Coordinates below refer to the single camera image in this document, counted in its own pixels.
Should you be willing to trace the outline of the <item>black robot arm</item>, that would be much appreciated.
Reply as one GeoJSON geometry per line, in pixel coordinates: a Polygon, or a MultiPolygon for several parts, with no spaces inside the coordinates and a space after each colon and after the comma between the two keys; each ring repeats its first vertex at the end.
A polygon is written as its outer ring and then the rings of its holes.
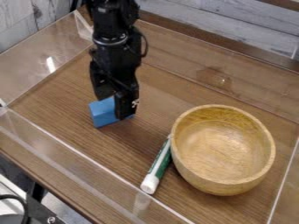
{"type": "Polygon", "coordinates": [[[135,27],[139,19],[136,0],[87,0],[93,22],[89,50],[89,78],[93,92],[101,101],[113,99],[116,119],[123,120],[136,112],[139,84],[136,69],[147,55],[142,47],[143,33],[135,27]]]}

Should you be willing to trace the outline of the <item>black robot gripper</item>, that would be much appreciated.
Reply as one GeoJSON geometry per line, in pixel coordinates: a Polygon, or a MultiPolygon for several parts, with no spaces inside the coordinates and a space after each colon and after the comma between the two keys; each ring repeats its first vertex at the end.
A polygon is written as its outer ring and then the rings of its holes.
{"type": "Polygon", "coordinates": [[[92,40],[89,79],[93,93],[100,101],[115,94],[115,114],[123,120],[136,113],[139,103],[136,69],[143,58],[142,37],[93,37],[92,40]]]}

